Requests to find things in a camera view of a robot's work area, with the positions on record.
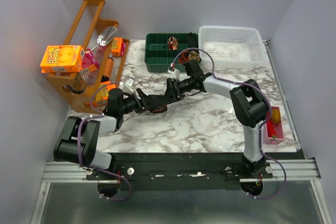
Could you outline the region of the black orange floral tie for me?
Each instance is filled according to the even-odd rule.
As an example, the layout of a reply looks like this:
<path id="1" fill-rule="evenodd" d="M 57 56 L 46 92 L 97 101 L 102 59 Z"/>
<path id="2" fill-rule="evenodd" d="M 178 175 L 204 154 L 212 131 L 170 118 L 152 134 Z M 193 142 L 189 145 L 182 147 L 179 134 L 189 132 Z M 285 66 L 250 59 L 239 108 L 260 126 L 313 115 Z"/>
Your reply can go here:
<path id="1" fill-rule="evenodd" d="M 158 105 L 158 106 L 150 108 L 149 111 L 153 114 L 164 113 L 167 111 L 167 105 L 166 104 Z"/>

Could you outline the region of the green divided organizer tray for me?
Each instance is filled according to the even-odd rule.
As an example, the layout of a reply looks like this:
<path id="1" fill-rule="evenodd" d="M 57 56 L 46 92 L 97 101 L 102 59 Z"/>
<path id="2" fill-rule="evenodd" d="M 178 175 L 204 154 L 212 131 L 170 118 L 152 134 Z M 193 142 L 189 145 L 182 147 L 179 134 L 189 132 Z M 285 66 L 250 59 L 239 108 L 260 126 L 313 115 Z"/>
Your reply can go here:
<path id="1" fill-rule="evenodd" d="M 150 73 L 167 73 L 170 64 L 174 61 L 175 68 L 180 72 L 184 72 L 183 64 L 178 64 L 178 57 L 181 52 L 188 50 L 186 35 L 188 33 L 158 33 L 147 34 L 145 40 L 145 56 L 144 62 Z M 167 39 L 171 36 L 178 38 L 178 50 L 169 50 L 167 47 Z"/>

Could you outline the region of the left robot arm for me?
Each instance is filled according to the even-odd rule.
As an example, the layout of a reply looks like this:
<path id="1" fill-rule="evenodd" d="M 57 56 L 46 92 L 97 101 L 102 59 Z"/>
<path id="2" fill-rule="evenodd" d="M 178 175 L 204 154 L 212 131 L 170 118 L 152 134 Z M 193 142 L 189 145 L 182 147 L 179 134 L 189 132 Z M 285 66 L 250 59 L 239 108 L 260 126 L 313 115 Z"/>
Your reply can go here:
<path id="1" fill-rule="evenodd" d="M 116 175 L 116 166 L 111 163 L 111 155 L 97 149 L 99 134 L 118 131 L 124 122 L 124 115 L 161 106 L 164 98 L 163 95 L 147 95 L 140 89 L 137 92 L 127 94 L 119 88 L 111 89 L 102 115 L 84 119 L 68 117 L 55 145 L 54 159 L 98 167 L 98 173 L 104 179 L 112 179 Z"/>

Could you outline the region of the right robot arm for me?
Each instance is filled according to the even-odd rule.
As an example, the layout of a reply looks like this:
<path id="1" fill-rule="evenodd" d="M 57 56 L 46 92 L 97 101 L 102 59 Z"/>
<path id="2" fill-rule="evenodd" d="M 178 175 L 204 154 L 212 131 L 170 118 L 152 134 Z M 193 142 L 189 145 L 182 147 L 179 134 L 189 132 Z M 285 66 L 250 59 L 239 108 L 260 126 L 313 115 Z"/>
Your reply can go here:
<path id="1" fill-rule="evenodd" d="M 258 84 L 253 79 L 234 83 L 215 77 L 212 73 L 204 74 L 196 60 L 185 62 L 183 66 L 189 78 L 182 81 L 168 78 L 166 92 L 151 96 L 153 101 L 149 104 L 149 111 L 162 112 L 168 104 L 183 99 L 184 94 L 192 90 L 231 99 L 236 118 L 244 130 L 241 171 L 246 177 L 255 177 L 266 163 L 262 151 L 263 123 L 270 110 Z"/>

